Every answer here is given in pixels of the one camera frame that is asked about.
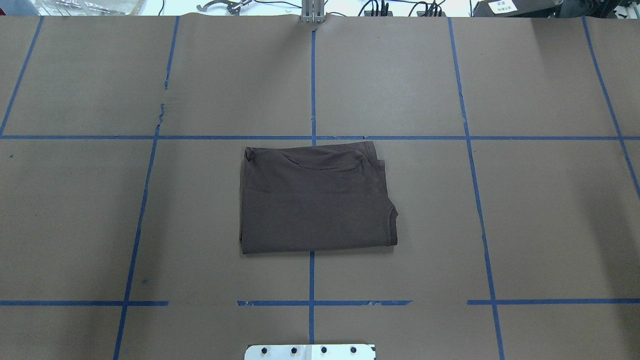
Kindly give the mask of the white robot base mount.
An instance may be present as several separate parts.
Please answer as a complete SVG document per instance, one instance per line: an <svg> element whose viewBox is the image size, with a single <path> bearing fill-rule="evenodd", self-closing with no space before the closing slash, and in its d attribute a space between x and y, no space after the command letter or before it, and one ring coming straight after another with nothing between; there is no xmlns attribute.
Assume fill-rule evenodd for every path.
<svg viewBox="0 0 640 360"><path fill-rule="evenodd" d="M247 347L245 360L376 360L372 344L259 344Z"/></svg>

